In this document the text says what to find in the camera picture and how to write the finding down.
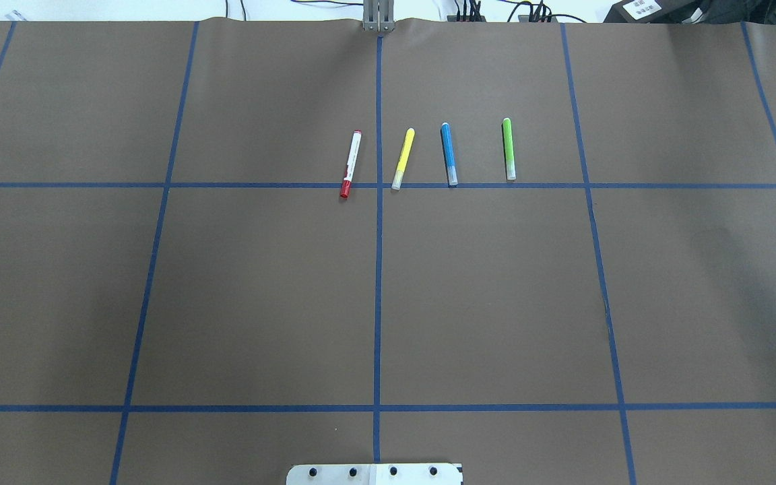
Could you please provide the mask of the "red and white marker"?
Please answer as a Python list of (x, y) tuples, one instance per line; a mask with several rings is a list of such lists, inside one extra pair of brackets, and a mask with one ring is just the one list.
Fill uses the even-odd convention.
[(343, 179), (341, 181), (341, 189), (339, 190), (339, 197), (341, 197), (341, 199), (348, 199), (350, 196), (351, 189), (353, 187), (354, 171), (358, 159), (358, 151), (360, 151), (361, 141), (362, 132), (360, 130), (354, 130), (351, 136)]

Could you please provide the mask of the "blue highlighter marker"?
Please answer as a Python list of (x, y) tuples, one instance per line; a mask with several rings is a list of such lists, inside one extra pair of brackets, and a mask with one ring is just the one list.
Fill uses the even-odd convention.
[(441, 141), (443, 143), (447, 183), (450, 187), (456, 187), (456, 185), (459, 184), (459, 181), (455, 157), (455, 144), (453, 144), (452, 129), (448, 122), (441, 123)]

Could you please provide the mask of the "yellow highlighter marker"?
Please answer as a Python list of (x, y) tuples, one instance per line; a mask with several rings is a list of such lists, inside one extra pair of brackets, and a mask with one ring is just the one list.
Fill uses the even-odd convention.
[(406, 174), (408, 160), (410, 159), (410, 154), (412, 153), (415, 134), (416, 130), (414, 128), (409, 128), (406, 130), (403, 144), (401, 145), (401, 150), (398, 156), (395, 174), (391, 182), (392, 191), (399, 191), (401, 189), (401, 182), (403, 182), (403, 176)]

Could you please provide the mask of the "green highlighter marker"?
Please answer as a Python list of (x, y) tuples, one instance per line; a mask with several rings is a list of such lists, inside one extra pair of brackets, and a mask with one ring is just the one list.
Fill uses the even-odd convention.
[(501, 123), (503, 142), (504, 142), (504, 157), (505, 157), (505, 174), (506, 181), (512, 182), (517, 179), (517, 171), (515, 171), (515, 145), (513, 141), (513, 123), (509, 117), (505, 117)]

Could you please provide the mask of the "brown paper table mat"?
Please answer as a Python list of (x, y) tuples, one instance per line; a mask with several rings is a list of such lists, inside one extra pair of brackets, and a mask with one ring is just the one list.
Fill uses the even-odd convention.
[(373, 461), (776, 484), (776, 26), (0, 21), (0, 484)]

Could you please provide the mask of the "black power adapter box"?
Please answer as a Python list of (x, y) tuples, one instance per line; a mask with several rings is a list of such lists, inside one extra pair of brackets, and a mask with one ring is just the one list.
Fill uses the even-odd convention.
[(695, 24), (711, 1), (621, 1), (610, 6), (604, 24)]

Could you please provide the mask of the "aluminium frame post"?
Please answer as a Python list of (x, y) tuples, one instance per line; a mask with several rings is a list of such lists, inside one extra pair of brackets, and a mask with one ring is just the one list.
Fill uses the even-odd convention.
[(394, 0), (363, 0), (361, 3), (364, 31), (379, 34), (394, 31)]

